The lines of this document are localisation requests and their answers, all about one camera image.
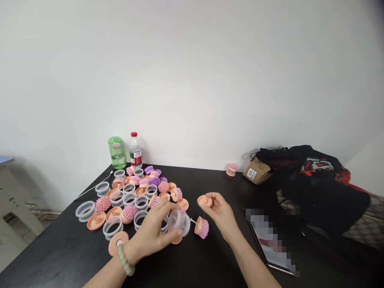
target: black table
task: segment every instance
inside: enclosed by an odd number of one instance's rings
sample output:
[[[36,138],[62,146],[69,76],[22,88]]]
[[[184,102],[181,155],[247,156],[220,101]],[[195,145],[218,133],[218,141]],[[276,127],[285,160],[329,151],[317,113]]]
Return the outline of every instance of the black table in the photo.
[[[190,204],[188,215],[203,216],[196,200],[207,192],[219,192],[232,206],[234,215],[252,248],[260,255],[243,208],[264,209],[270,220],[282,231],[290,232],[292,247],[298,250],[296,261],[300,277],[270,271],[283,287],[367,287],[372,281],[372,270],[339,268],[319,255],[298,230],[297,218],[285,216],[279,207],[272,184],[255,185],[241,173],[231,178],[224,171],[179,168],[155,165],[162,175],[182,189]],[[101,182],[108,167],[86,190]],[[1,274],[0,287],[82,287],[110,260],[109,242],[102,229],[89,231],[75,216],[76,208],[85,201],[97,199],[94,190],[75,200],[42,232]],[[214,222],[209,221],[208,237],[202,240],[191,231],[177,245],[142,259],[127,287],[246,287],[236,259]],[[133,223],[124,226],[131,238]]]

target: finger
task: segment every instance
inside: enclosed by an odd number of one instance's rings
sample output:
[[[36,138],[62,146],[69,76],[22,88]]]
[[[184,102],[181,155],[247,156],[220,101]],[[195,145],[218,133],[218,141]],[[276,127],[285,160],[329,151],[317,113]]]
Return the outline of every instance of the finger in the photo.
[[[205,196],[209,197],[209,198],[213,198],[213,199],[216,199],[220,204],[222,203],[225,203],[225,199],[223,196],[221,196],[220,193],[217,193],[217,192],[209,192],[207,194],[205,194]]]
[[[208,214],[208,216],[210,216],[210,218],[212,218],[213,220],[216,219],[216,215],[217,213],[212,210],[212,208],[206,206],[206,205],[201,205],[200,208],[206,213]]]
[[[165,235],[160,235],[160,245],[162,248],[169,245],[173,240],[179,237],[183,233],[183,230],[168,231]]]
[[[167,201],[163,206],[161,206],[158,210],[159,217],[165,218],[169,214],[171,210],[180,209],[180,206],[178,206],[176,203],[171,203]]]
[[[160,210],[161,207],[163,207],[164,205],[166,205],[168,203],[169,203],[168,200],[166,200],[164,198],[160,198],[160,200],[156,203],[156,205],[152,209],[153,210]]]

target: bottle label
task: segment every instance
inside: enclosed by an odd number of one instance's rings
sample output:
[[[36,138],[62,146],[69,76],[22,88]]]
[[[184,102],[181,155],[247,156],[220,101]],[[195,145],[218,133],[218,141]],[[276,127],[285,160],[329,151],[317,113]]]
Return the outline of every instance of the bottle label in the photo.
[[[129,152],[131,157],[131,165],[137,166],[141,164],[141,150],[138,152]]]

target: pink bristles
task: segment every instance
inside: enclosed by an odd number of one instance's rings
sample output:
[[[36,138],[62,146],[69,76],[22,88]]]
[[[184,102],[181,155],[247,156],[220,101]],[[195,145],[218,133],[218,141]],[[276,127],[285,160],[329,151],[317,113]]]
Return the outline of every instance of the pink bristles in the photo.
[[[180,188],[176,188],[177,194],[179,194],[179,199],[183,198],[183,194]]]
[[[140,179],[139,184],[140,184],[140,185],[143,185],[143,184],[148,184],[148,185],[149,185],[149,182],[150,182],[150,181],[151,181],[151,180],[149,180],[148,178]]]
[[[151,176],[152,177],[159,177],[160,176],[160,173],[159,172],[157,172],[157,171],[155,171],[155,170],[153,170],[152,172],[151,172]]]
[[[159,180],[159,178],[157,178],[157,177],[153,177],[153,178],[149,181],[149,183],[150,183],[151,185],[159,186],[159,184],[160,184],[160,180]]]
[[[124,177],[116,177],[113,182],[122,181],[124,183]]]
[[[168,182],[162,181],[157,188],[159,189],[160,193],[168,192],[169,184]]]
[[[132,177],[131,177],[131,180],[130,180],[129,182],[130,182],[130,183],[133,183],[133,184],[136,185],[136,183],[139,183],[140,180],[141,180],[141,179],[140,179],[139,176],[132,176]]]
[[[160,197],[159,196],[156,196],[154,199],[153,199],[153,202],[151,204],[151,209],[154,208],[154,206],[157,204],[157,202],[159,202],[160,200]]]
[[[236,170],[237,171],[237,165],[236,164],[234,164],[234,163],[230,163],[229,165],[229,168],[231,168],[232,170]]]
[[[147,168],[144,169],[144,171],[146,175],[150,174],[150,172],[153,171],[153,166],[148,166]]]
[[[133,175],[133,172],[135,172],[135,169],[133,168],[133,166],[129,166],[129,167],[127,168],[127,174],[128,174],[129,176],[132,176],[132,175]]]
[[[204,219],[203,220],[203,228],[201,229],[199,236],[202,239],[205,239],[208,235],[208,232],[209,232],[209,224],[208,224],[208,221]]]
[[[134,205],[127,205],[124,209],[123,209],[123,212],[122,212],[122,215],[123,215],[123,218],[130,222],[133,220],[133,218],[135,217],[137,213],[137,208],[136,206]]]
[[[98,200],[96,201],[95,210],[97,212],[105,212],[106,210],[108,210],[108,208],[110,208],[111,205],[112,203],[111,203],[110,197],[104,196],[104,197],[98,198]]]

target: patterned fabric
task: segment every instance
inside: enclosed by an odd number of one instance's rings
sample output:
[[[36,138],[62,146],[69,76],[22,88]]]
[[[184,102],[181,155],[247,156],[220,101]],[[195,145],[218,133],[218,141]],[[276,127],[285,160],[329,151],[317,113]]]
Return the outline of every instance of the patterned fabric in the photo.
[[[289,210],[289,215],[299,215],[300,206],[284,198],[282,191],[276,192],[282,208]],[[369,194],[370,205],[363,216],[342,235],[378,250],[384,249],[384,197]]]

